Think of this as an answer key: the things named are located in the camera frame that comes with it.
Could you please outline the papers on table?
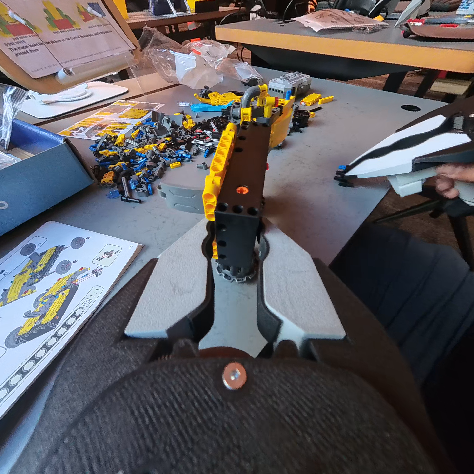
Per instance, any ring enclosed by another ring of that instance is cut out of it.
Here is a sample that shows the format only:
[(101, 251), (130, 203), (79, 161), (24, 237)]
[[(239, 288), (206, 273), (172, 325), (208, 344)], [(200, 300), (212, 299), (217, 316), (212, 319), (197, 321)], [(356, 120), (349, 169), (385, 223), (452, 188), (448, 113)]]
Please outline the papers on table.
[(316, 33), (342, 31), (372, 32), (389, 26), (384, 21), (338, 9), (316, 10), (296, 17), (293, 20)]

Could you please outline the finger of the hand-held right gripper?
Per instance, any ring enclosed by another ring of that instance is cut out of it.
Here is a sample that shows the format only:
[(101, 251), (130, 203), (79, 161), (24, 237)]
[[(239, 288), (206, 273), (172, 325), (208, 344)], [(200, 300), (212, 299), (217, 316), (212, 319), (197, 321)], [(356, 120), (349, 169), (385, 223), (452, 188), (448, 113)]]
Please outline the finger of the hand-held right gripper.
[(399, 129), (388, 138), (367, 151), (367, 159), (375, 159), (394, 151), (407, 150), (435, 138), (440, 142), (441, 151), (455, 145), (469, 143), (469, 133), (465, 128), (465, 114), (453, 113), (449, 116), (437, 115), (418, 124)]
[(421, 134), (397, 141), (388, 137), (356, 158), (345, 169), (345, 177), (369, 178), (408, 174), (453, 162), (467, 160), (473, 151), (473, 138), (462, 132), (445, 132), (421, 139)]

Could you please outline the pile of loose brick parts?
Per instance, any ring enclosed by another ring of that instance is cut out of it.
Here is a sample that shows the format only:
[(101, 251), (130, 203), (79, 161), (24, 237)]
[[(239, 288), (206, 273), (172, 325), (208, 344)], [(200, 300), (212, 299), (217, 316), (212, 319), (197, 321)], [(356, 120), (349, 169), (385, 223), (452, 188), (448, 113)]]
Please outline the pile of loose brick parts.
[[(288, 90), (289, 88), (280, 91), (269, 86), (269, 94), (275, 92), (279, 98), (283, 98)], [(299, 93), (296, 87), (295, 99)], [(138, 122), (129, 136), (103, 135), (90, 146), (97, 162), (94, 170), (104, 171), (101, 184), (115, 184), (122, 191), (122, 201), (140, 203), (139, 198), (129, 197), (128, 189), (140, 196), (149, 196), (152, 194), (152, 183), (162, 180), (167, 169), (173, 170), (184, 163), (193, 163), (194, 157), (199, 156), (199, 153), (204, 158), (213, 153), (214, 157), (222, 132), (229, 123), (230, 107), (236, 106), (242, 96), (243, 94), (235, 95), (233, 92), (210, 92), (207, 99), (195, 95), (200, 100), (196, 106), (203, 105), (205, 111), (217, 108), (220, 112), (220, 115), (202, 122), (195, 123), (191, 116), (182, 114), (181, 123), (178, 123), (178, 115), (169, 116), (154, 111), (150, 118)], [(332, 100), (333, 96), (322, 97), (316, 93), (304, 97), (300, 104), (317, 104), (313, 110), (301, 110), (294, 102), (289, 133), (300, 132), (307, 127), (309, 119), (315, 116), (321, 105)], [(196, 167), (209, 171), (210, 165), (204, 162), (198, 163)], [(168, 200), (170, 206), (203, 213), (203, 187), (204, 181), (199, 186), (167, 185), (161, 182), (157, 190)]]

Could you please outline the clear plastic bags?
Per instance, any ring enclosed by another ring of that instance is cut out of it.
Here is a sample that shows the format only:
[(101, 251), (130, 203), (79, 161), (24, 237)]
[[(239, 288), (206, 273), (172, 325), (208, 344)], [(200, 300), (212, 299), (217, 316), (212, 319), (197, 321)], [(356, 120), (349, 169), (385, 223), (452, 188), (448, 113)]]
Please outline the clear plastic bags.
[(247, 62), (231, 55), (236, 48), (211, 39), (179, 44), (154, 28), (145, 27), (139, 38), (138, 62), (131, 67), (139, 73), (157, 73), (167, 83), (179, 83), (193, 90), (215, 86), (233, 79), (244, 86), (262, 85), (262, 75)]

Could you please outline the document stand with paper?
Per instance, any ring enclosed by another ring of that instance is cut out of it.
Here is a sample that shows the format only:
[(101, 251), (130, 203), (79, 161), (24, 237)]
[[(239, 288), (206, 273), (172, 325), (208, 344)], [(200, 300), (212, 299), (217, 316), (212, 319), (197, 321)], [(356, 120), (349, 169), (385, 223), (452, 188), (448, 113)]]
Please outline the document stand with paper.
[(55, 93), (127, 68), (138, 40), (114, 1), (3, 0), (1, 73)]

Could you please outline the instruction booklet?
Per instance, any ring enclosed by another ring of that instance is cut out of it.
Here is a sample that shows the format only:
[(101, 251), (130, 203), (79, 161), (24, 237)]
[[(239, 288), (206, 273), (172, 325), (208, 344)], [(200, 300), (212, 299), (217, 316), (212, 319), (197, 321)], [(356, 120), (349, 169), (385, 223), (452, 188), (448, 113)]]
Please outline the instruction booklet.
[(1, 418), (92, 316), (142, 248), (50, 221), (1, 259)]

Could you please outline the wooden edged table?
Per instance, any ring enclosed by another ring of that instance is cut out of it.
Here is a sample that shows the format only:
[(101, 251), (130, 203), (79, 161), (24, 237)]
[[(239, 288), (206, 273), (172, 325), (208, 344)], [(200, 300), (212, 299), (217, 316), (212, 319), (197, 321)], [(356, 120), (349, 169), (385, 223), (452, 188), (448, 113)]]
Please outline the wooden edged table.
[(383, 86), (388, 92), (398, 91), (407, 72), (424, 69), (428, 77), (418, 97), (441, 71), (473, 76), (473, 42), (405, 38), (392, 24), (371, 33), (319, 34), (297, 21), (260, 19), (220, 25), (215, 34), (219, 41), (249, 50), (253, 66), (342, 81), (388, 74)]

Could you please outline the blue cardboard box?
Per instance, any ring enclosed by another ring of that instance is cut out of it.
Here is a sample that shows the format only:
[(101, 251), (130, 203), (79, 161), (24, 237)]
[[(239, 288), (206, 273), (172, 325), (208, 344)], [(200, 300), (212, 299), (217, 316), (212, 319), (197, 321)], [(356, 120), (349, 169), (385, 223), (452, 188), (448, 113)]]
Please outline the blue cardboard box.
[(94, 183), (74, 146), (55, 133), (15, 119), (10, 145), (29, 154), (0, 172), (0, 234)]

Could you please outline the white flat tray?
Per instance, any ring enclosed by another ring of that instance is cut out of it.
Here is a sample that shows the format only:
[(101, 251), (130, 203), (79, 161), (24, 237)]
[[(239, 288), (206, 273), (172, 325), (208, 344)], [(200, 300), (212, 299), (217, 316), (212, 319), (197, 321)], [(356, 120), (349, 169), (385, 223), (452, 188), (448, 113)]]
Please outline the white flat tray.
[(20, 111), (38, 119), (54, 118), (127, 93), (128, 88), (92, 81), (55, 94), (30, 91)]

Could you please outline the yellow printed sheet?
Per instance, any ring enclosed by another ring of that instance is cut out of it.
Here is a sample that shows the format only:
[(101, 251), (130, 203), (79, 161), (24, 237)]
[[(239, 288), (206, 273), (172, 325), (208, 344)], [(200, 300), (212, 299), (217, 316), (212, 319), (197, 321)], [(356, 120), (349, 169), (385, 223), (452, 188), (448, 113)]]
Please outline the yellow printed sheet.
[(103, 135), (130, 135), (138, 122), (151, 117), (153, 111), (160, 110), (164, 104), (118, 100), (58, 132), (66, 138), (96, 140)]

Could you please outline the yellow black brick vehicle model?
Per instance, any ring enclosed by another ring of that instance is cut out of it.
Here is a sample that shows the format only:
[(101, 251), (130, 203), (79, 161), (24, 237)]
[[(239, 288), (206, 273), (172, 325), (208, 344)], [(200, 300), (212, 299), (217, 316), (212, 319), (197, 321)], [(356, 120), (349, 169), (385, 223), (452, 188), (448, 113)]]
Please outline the yellow black brick vehicle model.
[(230, 107), (202, 193), (203, 213), (215, 234), (212, 258), (227, 281), (244, 282), (257, 271), (254, 247), (260, 240), (267, 156), (289, 133), (295, 93), (290, 86), (279, 98), (266, 84), (253, 86)]

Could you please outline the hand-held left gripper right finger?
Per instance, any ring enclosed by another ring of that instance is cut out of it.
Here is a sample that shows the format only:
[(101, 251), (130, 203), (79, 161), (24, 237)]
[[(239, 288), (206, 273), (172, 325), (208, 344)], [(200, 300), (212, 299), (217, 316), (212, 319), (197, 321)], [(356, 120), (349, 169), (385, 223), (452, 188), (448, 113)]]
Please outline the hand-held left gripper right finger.
[(311, 255), (268, 219), (262, 220), (257, 326), (272, 349), (292, 341), (343, 340), (346, 332)]

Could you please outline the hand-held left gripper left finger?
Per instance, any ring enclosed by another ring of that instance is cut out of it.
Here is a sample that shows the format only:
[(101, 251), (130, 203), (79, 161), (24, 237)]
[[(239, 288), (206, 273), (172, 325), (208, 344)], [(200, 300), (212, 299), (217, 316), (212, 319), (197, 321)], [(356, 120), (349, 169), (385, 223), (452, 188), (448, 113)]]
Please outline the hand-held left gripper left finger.
[(196, 334), (196, 318), (210, 310), (213, 323), (213, 278), (204, 218), (164, 252), (145, 285), (125, 328), (130, 338), (181, 339)]

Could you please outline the grey desk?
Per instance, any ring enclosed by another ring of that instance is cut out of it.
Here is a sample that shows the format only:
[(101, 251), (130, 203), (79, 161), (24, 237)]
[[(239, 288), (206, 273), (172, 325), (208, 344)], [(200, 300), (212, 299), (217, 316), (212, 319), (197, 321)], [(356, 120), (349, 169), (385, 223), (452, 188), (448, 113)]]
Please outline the grey desk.
[[(270, 151), (264, 216), (312, 257), (330, 264), (388, 190), (384, 178), (340, 187), (333, 175), (415, 118), (440, 107), (427, 99), (311, 79), (323, 105), (302, 133)], [(170, 208), (158, 191), (143, 204), (108, 199), (92, 184), (1, 237), (1, 256), (54, 221), (144, 244), (105, 299), (1, 420), (1, 473), (34, 473), (44, 451), (101, 392), (142, 366), (166, 362), (166, 342), (123, 334), (137, 290), (169, 246), (199, 224), (202, 213)]]

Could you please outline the person's right hand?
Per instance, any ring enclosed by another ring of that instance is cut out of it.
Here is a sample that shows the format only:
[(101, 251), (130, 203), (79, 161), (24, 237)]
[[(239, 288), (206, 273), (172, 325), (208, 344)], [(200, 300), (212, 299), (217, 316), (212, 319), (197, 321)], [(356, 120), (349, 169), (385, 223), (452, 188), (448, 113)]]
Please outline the person's right hand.
[(436, 168), (435, 190), (447, 199), (459, 196), (457, 182), (474, 182), (473, 163), (446, 163)]

